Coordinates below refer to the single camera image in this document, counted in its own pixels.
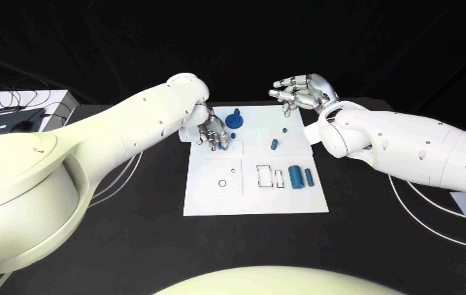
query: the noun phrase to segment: white paper sheet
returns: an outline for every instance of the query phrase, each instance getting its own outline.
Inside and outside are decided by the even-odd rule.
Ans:
[[[213,108],[224,120],[235,107]],[[327,212],[327,203],[312,162],[312,150],[302,134],[298,111],[282,116],[281,106],[237,106],[243,124],[227,129],[227,151],[191,143],[185,183],[184,216]],[[271,140],[278,140],[271,150]],[[256,166],[268,165],[272,187],[258,186]],[[302,189],[292,189],[288,167],[298,165]],[[314,186],[305,183],[304,169]],[[284,188],[276,188],[274,170],[281,170]]]

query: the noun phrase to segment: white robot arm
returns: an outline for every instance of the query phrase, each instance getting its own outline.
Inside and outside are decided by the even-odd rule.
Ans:
[[[0,136],[0,273],[41,259],[64,242],[109,171],[175,130],[226,149],[206,107],[209,90],[188,73],[105,112],[44,133]]]
[[[399,179],[466,192],[466,134],[445,123],[396,112],[370,111],[340,101],[317,75],[276,81],[269,96],[284,101],[288,116],[297,106],[315,109],[318,120],[304,128],[311,144],[321,141],[336,157],[364,161]]]

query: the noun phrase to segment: blue cap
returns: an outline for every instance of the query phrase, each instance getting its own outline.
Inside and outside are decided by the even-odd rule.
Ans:
[[[242,117],[239,115],[239,110],[235,108],[235,112],[226,117],[224,125],[230,129],[237,129],[242,126]]]

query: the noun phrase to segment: blue object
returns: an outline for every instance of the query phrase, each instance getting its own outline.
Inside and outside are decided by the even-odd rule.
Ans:
[[[272,139],[271,140],[271,147],[269,147],[271,150],[275,150],[276,149],[276,144],[278,144],[278,140],[276,139]]]
[[[312,175],[310,174],[308,168],[304,169],[304,173],[305,173],[307,185],[311,187],[312,186]]]
[[[239,115],[239,110],[235,108],[235,112],[226,117],[224,125],[230,129],[237,129],[242,126],[242,117]]]
[[[304,187],[301,169],[297,165],[288,167],[288,174],[291,180],[291,188],[301,189]]]

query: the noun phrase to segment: table surface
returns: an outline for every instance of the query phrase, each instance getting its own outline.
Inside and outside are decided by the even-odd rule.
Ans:
[[[372,110],[390,109],[380,100],[349,100]],[[70,122],[106,108],[79,106]],[[315,113],[301,110],[301,117],[308,125]],[[87,210],[60,248],[12,273],[0,294],[147,295],[196,275],[250,265],[331,270],[406,294],[464,294],[466,247],[411,219],[386,175],[359,160],[333,158],[320,143],[312,157],[328,213],[183,217],[188,143],[173,134],[144,152],[128,184]],[[466,240],[461,218],[429,206],[400,180],[393,182],[426,225]],[[421,191],[457,210],[445,190]]]

